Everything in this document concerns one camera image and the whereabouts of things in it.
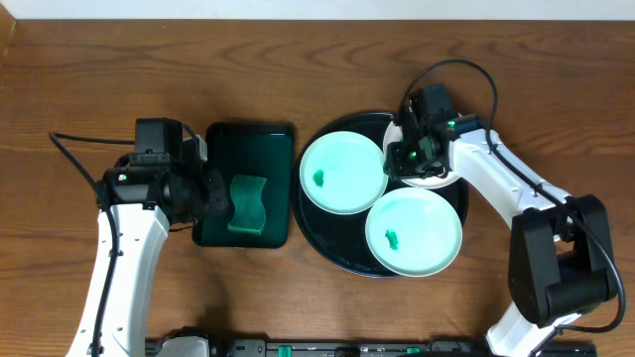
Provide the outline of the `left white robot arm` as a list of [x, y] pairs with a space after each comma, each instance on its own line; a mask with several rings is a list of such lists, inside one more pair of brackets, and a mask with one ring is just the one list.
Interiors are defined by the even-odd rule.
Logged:
[[227, 209], [218, 171], [116, 167], [96, 184], [98, 247], [71, 356], [143, 356], [156, 268], [175, 223]]

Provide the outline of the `green sponge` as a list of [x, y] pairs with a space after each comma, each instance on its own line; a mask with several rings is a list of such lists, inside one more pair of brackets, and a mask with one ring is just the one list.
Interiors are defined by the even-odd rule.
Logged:
[[234, 213], [227, 229], [233, 233], [261, 235], [266, 224], [262, 195], [267, 180], [261, 177], [236, 175], [230, 185]]

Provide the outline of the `mint plate with green stain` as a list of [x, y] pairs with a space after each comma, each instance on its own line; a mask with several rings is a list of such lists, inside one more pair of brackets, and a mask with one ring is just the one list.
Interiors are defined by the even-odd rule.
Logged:
[[362, 212], [379, 199], [388, 184], [385, 157], [368, 137], [336, 131], [318, 137], [300, 162], [304, 194], [323, 211], [338, 215]]

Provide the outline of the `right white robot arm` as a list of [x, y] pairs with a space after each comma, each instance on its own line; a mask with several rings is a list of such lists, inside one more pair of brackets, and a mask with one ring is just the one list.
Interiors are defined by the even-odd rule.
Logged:
[[530, 169], [491, 124], [455, 110], [416, 114], [407, 109], [387, 130], [386, 172], [394, 179], [455, 174], [470, 183], [511, 231], [508, 287], [512, 302], [486, 333], [491, 354], [537, 356], [576, 320], [613, 298], [622, 321], [626, 298], [615, 266], [604, 205], [573, 197]]

